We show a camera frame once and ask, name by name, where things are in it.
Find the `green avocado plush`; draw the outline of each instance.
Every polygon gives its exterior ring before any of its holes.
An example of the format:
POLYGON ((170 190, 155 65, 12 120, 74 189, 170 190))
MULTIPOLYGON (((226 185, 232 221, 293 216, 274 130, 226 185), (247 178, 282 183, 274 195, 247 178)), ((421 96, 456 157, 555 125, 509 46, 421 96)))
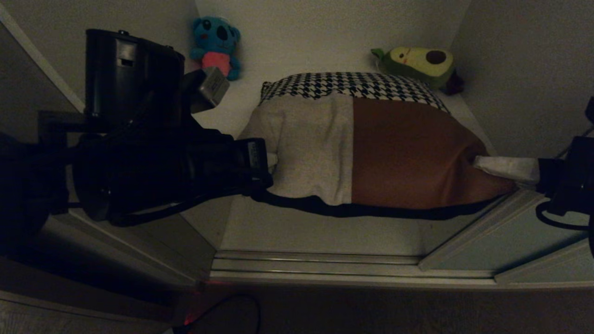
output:
POLYGON ((454 73, 454 57, 445 50, 399 47, 388 53, 382 49, 371 53, 389 74, 421 80, 431 89, 443 89, 454 73))

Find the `brown leather panel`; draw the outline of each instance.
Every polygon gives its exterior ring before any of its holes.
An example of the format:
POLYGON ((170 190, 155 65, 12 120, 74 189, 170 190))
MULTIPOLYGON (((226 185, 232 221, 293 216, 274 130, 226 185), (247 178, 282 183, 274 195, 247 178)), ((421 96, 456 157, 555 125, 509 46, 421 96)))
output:
POLYGON ((472 167, 480 139, 452 116, 413 102, 353 101, 352 202, 431 209, 476 203, 515 189, 472 167))

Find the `stuffed toy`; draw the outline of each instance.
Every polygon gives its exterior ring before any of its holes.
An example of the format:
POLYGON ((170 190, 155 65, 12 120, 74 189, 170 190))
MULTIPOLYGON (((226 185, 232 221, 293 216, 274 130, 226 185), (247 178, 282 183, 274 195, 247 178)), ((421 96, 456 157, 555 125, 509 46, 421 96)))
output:
POLYGON ((421 80, 431 89, 441 89, 446 94, 463 90, 463 81, 455 73, 454 58, 449 51, 400 47, 388 53, 373 49, 371 53, 380 59, 389 74, 421 80))
POLYGON ((211 16, 196 19, 193 29, 198 47, 192 49, 190 58, 200 61, 203 68, 218 67, 228 80, 236 80, 240 64, 232 53, 241 37, 239 30, 211 16))

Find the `houndstooth fabric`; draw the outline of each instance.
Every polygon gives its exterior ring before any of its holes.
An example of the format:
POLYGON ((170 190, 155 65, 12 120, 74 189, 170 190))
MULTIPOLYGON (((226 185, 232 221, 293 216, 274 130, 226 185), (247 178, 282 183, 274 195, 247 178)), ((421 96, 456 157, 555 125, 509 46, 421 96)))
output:
POLYGON ((315 100, 331 93, 375 100, 423 103, 450 113, 429 87, 415 79, 379 73, 302 73, 262 85, 260 104, 274 97, 292 95, 315 100))

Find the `pink plush shirt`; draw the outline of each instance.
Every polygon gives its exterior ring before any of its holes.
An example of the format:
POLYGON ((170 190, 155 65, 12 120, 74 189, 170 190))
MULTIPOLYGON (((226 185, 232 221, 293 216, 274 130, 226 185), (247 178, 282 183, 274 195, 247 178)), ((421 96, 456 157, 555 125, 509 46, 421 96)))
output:
POLYGON ((211 66, 218 67, 223 75, 226 77, 231 70, 231 57, 226 53, 207 52, 202 58, 202 67, 207 68, 211 66))

